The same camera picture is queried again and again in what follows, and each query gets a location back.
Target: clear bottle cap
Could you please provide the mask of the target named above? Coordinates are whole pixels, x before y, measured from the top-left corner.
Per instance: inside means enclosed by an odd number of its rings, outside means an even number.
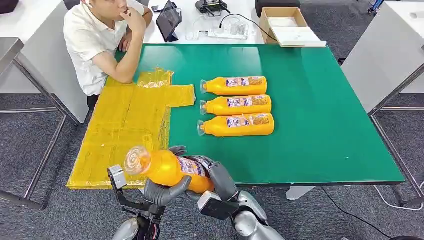
[[[197,133],[199,136],[205,135],[205,122],[202,120],[197,121]]]
[[[200,100],[200,114],[205,115],[208,113],[208,109],[206,108],[206,101]]]
[[[208,92],[207,88],[206,88],[206,81],[205,80],[200,80],[200,92],[202,94],[205,94]]]
[[[150,167],[150,154],[144,146],[135,146],[126,154],[123,165],[128,175],[141,174]]]

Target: cable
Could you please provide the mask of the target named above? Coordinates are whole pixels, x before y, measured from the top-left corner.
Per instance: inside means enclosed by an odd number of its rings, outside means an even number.
[[[222,18],[222,20],[221,20],[221,23],[219,24],[219,28],[222,28],[223,27],[223,21],[224,21],[224,19],[226,19],[228,16],[231,16],[231,15],[237,15],[237,16],[240,16],[240,17],[242,17],[242,18],[244,18],[244,19],[246,19],[247,21],[249,21],[249,22],[251,22],[251,23],[253,23],[253,24],[255,24],[263,33],[265,33],[266,35],[268,35],[268,37],[270,37],[272,40],[274,40],[274,41],[276,41],[276,42],[278,42],[278,40],[277,39],[275,39],[274,37],[272,37],[271,35],[269,35],[265,30],[263,30],[262,29],[262,27],[260,27],[256,22],[254,22],[253,20],[250,20],[249,18],[247,18],[247,17],[245,17],[245,16],[243,16],[243,15],[241,15],[241,14],[238,14],[238,13],[231,13],[231,14],[228,14],[228,15],[226,15],[225,17],[223,17]]]
[[[327,195],[327,197],[332,201],[332,203],[334,204],[334,206],[336,206],[336,208],[338,208],[340,211],[342,211],[344,214],[347,214],[347,215],[349,215],[349,216],[352,216],[352,217],[354,217],[354,218],[356,218],[356,219],[358,219],[358,220],[360,220],[360,221],[362,221],[363,223],[366,223],[366,224],[368,224],[369,226],[371,226],[371,227],[373,227],[375,230],[377,230],[377,231],[379,231],[382,235],[384,235],[386,238],[388,238],[388,239],[392,239],[392,237],[390,237],[389,235],[387,235],[387,234],[385,234],[384,232],[382,232],[380,229],[378,229],[376,226],[374,226],[374,225],[372,225],[371,223],[369,223],[369,222],[367,222],[367,221],[365,221],[365,220],[363,220],[363,219],[361,219],[361,218],[359,218],[359,217],[357,217],[357,216],[355,216],[355,215],[353,215],[353,214],[351,214],[351,213],[348,213],[347,211],[345,211],[345,210],[343,210],[343,209],[341,209],[337,204],[336,204],[336,202],[331,198],[331,196],[327,193],[327,191],[324,189],[324,187],[323,186],[321,186],[321,189],[324,191],[324,193],[325,193],[325,195]]]
[[[401,206],[394,206],[394,205],[391,205],[390,203],[388,203],[384,198],[383,198],[383,195],[382,195],[382,193],[380,192],[380,190],[377,188],[377,186],[376,185],[373,185],[374,186],[374,188],[375,188],[375,190],[377,190],[377,193],[378,193],[378,195],[380,195],[380,198],[383,200],[383,202],[385,203],[385,204],[387,204],[387,206],[389,206],[389,207],[391,207],[391,208],[394,208],[394,209],[403,209],[403,210],[409,210],[409,211],[420,211],[420,210],[422,210],[423,209],[423,204],[421,203],[421,207],[420,208],[407,208],[407,207],[401,207]]]

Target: gray robot hand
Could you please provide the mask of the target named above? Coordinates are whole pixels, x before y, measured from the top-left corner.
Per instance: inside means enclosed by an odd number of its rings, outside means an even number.
[[[224,165],[220,162],[214,162],[206,156],[186,156],[186,158],[201,163],[208,171],[210,179],[214,184],[214,192],[223,202],[222,211],[232,209],[231,212],[225,212],[224,214],[217,213],[220,210],[215,209],[215,206],[219,206],[215,198],[213,200],[215,205],[211,207],[214,213],[211,215],[211,212],[203,210],[205,207],[207,208],[208,202],[213,198],[213,194],[205,192],[202,196],[199,196],[194,192],[187,191],[187,195],[192,200],[196,200],[196,202],[206,202],[203,207],[200,207],[200,212],[202,214],[206,213],[206,215],[215,218],[217,218],[217,216],[231,214],[234,229],[239,235],[248,240],[284,240],[275,229],[269,226],[267,214],[256,199],[250,193],[237,189],[235,182]]]

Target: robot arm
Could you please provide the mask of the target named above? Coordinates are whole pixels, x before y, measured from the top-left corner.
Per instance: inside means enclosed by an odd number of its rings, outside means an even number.
[[[239,191],[219,162],[205,156],[192,156],[207,169],[215,187],[215,193],[205,192],[197,202],[200,212],[216,219],[231,216],[237,233],[248,240],[284,240],[268,224],[267,214],[256,199],[246,191]]]
[[[179,154],[185,153],[185,147],[177,147],[173,150]],[[275,229],[269,226],[267,214],[261,205],[250,193],[238,190],[227,169],[221,163],[214,162],[205,156],[185,157],[202,164],[214,184],[214,192],[207,191],[196,199],[200,213],[220,220],[231,218],[233,227],[238,234],[248,240],[284,240]],[[152,183],[151,190],[148,190],[146,185],[144,190],[145,197],[155,193],[152,195],[152,199],[156,200],[147,201],[142,199],[141,202],[135,203],[128,201],[124,197],[122,187],[126,185],[126,180],[122,168],[116,165],[108,168],[107,171],[112,188],[122,209],[136,215],[135,218],[131,218],[122,224],[113,239],[158,239],[160,233],[159,224],[165,211],[164,205],[166,205],[159,203],[168,203],[182,191],[181,189],[185,191],[190,184],[189,180],[191,178],[183,179],[179,184],[181,186],[171,188]],[[125,207],[137,209],[139,213],[136,214],[125,209]]]

